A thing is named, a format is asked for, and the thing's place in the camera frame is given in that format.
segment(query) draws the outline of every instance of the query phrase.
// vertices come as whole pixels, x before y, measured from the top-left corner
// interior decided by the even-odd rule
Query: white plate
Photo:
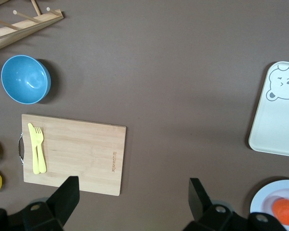
[[[250,212],[267,213],[273,216],[271,207],[273,202],[279,198],[289,199],[289,180],[278,180],[261,188],[251,202]],[[284,225],[284,227],[289,231],[288,225]]]
[[[267,72],[249,144],[258,152],[289,156],[289,62]]]

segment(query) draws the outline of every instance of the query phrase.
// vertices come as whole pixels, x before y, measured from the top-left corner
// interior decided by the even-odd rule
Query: yellow plastic knife
[[[32,145],[32,164],[33,164],[33,173],[39,174],[39,161],[38,161],[38,154],[37,154],[37,141],[35,138],[35,130],[31,123],[28,123],[30,138],[31,138],[31,145]]]

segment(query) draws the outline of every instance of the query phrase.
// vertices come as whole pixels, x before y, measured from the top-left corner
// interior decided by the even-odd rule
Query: wooden cutting board
[[[46,173],[33,173],[28,123],[43,130]],[[125,126],[23,114],[22,130],[24,182],[59,187],[79,176],[81,191],[120,194]]]

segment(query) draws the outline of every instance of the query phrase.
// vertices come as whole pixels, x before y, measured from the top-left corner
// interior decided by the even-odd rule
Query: metal handle
[[[21,156],[21,140],[23,139],[23,133],[20,134],[20,137],[18,139],[18,154],[19,154],[19,158],[21,160],[21,164],[24,165],[24,157]]]

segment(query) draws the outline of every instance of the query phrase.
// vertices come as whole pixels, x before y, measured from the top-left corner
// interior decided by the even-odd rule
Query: bear illustration
[[[269,101],[277,98],[289,100],[289,67],[277,66],[269,76],[270,90],[266,97]]]

